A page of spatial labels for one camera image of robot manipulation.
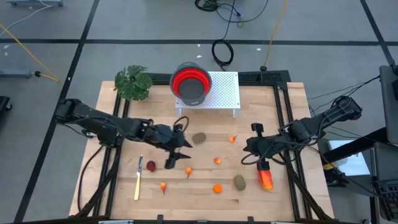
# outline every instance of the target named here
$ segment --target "wooden tabletop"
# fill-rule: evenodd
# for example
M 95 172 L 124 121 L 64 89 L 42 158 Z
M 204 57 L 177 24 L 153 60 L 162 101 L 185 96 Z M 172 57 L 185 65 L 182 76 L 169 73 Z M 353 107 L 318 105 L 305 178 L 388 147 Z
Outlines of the wooden tabletop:
M 309 117 L 303 83 L 288 83 L 288 87 L 294 119 Z M 113 88 L 113 82 L 102 83 L 97 110 L 113 112 L 116 98 Z M 251 123 L 262 123 L 264 136 L 277 134 L 279 124 L 273 89 L 268 86 L 240 86 L 240 96 L 241 111 L 236 119 L 232 118 L 229 110 L 183 111 L 183 115 L 190 118 L 186 139 L 192 143 L 193 134 L 199 132 L 206 133 L 207 139 L 192 149 L 182 148 L 181 152 L 192 158 L 178 160 L 174 169 L 164 169 L 168 154 L 163 150 L 126 140 L 123 143 L 111 218 L 154 220 L 158 214 L 163 214 L 165 220 L 238 221 L 253 216 L 255 221 L 294 221 L 285 167 L 270 161 L 274 189 L 269 192 L 260 188 L 256 166 L 244 166 L 240 163 L 247 154 L 242 150 L 246 146 L 246 139 L 255 136 L 251 131 Z M 282 92 L 280 97 L 284 107 Z M 155 85 L 150 89 L 148 100 L 132 101 L 129 117 L 152 118 L 155 124 L 172 125 L 177 119 L 177 113 L 175 96 L 170 87 Z M 238 137 L 232 144 L 228 138 L 235 135 Z M 88 140 L 82 167 L 98 148 L 97 139 Z M 141 196 L 135 201 L 136 172 L 141 154 L 144 155 Z M 90 199 L 98 186 L 103 155 L 104 150 L 91 161 L 85 172 L 82 205 Z M 307 149 L 302 151 L 301 156 L 307 189 L 326 214 L 333 217 L 319 155 Z M 213 159 L 216 157 L 221 159 L 220 165 L 214 163 Z M 146 169 L 148 161 L 156 162 L 155 172 Z M 193 170 L 189 179 L 184 171 L 186 167 Z M 241 192 L 233 185 L 233 177 L 238 174 L 246 181 L 246 189 Z M 160 189 L 161 182 L 167 183 L 165 195 Z M 213 192 L 214 184 L 223 186 L 222 193 Z M 76 198 L 77 185 L 70 209 L 71 215 L 77 213 Z M 302 196 L 298 189 L 297 199 L 301 217 L 304 217 Z M 106 199 L 103 200 L 101 213 L 104 213 L 105 201 Z

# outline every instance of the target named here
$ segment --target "knife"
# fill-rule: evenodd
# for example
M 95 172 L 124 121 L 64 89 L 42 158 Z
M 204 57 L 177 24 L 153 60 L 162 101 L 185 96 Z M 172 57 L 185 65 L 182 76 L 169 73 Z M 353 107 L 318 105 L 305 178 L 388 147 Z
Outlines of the knife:
M 139 188 L 141 182 L 141 170 L 142 170 L 142 155 L 139 158 L 138 162 L 138 170 L 137 170 L 137 184 L 136 184 L 136 193 L 134 194 L 134 200 L 138 200 L 139 198 Z

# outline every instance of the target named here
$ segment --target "gray floor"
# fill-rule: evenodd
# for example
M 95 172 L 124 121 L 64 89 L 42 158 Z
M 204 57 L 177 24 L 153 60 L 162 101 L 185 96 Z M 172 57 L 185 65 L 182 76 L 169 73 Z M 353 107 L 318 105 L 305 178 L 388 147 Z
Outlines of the gray floor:
M 44 10 L 13 27 L 11 32 L 26 39 L 79 39 L 93 0 L 64 2 L 64 7 Z M 367 0 L 367 3 L 385 40 L 398 41 L 395 11 L 398 2 Z M 242 28 L 232 24 L 227 39 L 269 40 L 282 4 L 283 1 L 270 0 L 257 20 Z M 261 10 L 264 1 L 237 0 L 236 5 L 243 18 L 249 19 Z M 1 1 L 0 23 L 8 26 L 39 7 L 11 7 Z M 225 28 L 226 23 L 215 12 L 199 11 L 193 0 L 101 0 L 88 39 L 217 39 L 223 36 Z M 377 41 L 359 0 L 289 1 L 275 39 Z M 12 222 L 15 217 L 77 44 L 26 46 L 63 81 L 0 79 L 0 95 L 10 96 L 14 104 L 7 119 L 2 121 L 0 132 L 0 223 Z M 226 68 L 230 71 L 258 70 L 268 49 L 267 45 L 233 47 L 235 58 Z M 398 58 L 398 47 L 389 50 Z M 216 51 L 220 59 L 228 59 L 226 47 L 217 46 Z M 85 44 L 68 97 L 95 106 L 101 82 L 112 80 L 126 65 L 145 65 L 150 72 L 171 73 L 186 61 L 196 62 L 207 70 L 220 70 L 208 44 Z M 310 97 L 369 80 L 386 63 L 378 46 L 274 45 L 268 65 L 269 70 L 289 70 L 294 82 L 304 82 Z M 0 67 L 43 71 L 17 44 L 0 44 Z M 385 125 L 379 82 L 366 85 L 353 97 L 363 107 L 363 117 L 337 124 L 338 127 L 362 135 Z M 310 104 L 317 107 L 333 98 L 327 96 Z M 68 215 L 85 142 L 64 127 L 56 128 L 25 221 Z M 330 195 L 336 218 L 358 222 L 370 217 L 368 198 L 341 189 L 330 189 Z

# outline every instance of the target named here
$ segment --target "green plant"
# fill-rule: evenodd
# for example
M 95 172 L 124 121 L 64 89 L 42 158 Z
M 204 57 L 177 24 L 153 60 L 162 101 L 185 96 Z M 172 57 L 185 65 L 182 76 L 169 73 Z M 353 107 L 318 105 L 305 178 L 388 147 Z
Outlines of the green plant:
M 114 78 L 114 90 L 126 100 L 144 100 L 149 96 L 152 86 L 151 77 L 145 73 L 146 67 L 130 65 L 124 68 Z

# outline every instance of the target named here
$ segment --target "white perforated shelf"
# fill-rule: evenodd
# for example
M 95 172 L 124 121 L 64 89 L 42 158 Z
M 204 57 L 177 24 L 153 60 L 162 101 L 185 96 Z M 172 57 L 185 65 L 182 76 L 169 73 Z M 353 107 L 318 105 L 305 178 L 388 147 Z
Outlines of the white perforated shelf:
M 216 109 L 234 110 L 234 118 L 241 108 L 239 98 L 239 81 L 237 72 L 209 72 L 211 76 L 211 89 L 205 100 L 200 105 L 188 106 L 176 97 L 175 108 L 181 116 L 182 109 Z

